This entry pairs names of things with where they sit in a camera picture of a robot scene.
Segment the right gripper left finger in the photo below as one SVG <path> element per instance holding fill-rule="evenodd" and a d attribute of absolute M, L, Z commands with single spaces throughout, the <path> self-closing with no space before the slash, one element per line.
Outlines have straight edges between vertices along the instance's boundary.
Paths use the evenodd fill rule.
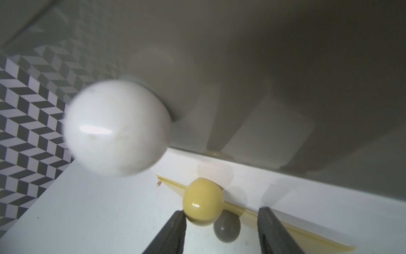
<path fill-rule="evenodd" d="M 184 211 L 175 211 L 143 253 L 182 254 L 186 229 L 187 220 Z"/>

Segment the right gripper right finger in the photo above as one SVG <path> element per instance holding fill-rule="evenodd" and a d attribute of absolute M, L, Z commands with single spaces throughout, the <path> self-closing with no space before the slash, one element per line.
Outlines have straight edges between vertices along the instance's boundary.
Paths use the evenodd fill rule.
<path fill-rule="evenodd" d="M 257 225 L 263 254 L 305 253 L 269 207 L 259 209 Z"/>

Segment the grey three-drawer storage box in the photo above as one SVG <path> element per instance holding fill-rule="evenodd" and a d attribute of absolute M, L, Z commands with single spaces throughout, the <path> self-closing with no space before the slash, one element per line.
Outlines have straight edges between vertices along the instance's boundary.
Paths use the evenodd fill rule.
<path fill-rule="evenodd" d="M 159 176 L 238 208 L 186 254 L 405 253 L 405 1 L 2 1 L 1 253 L 155 253 Z"/>

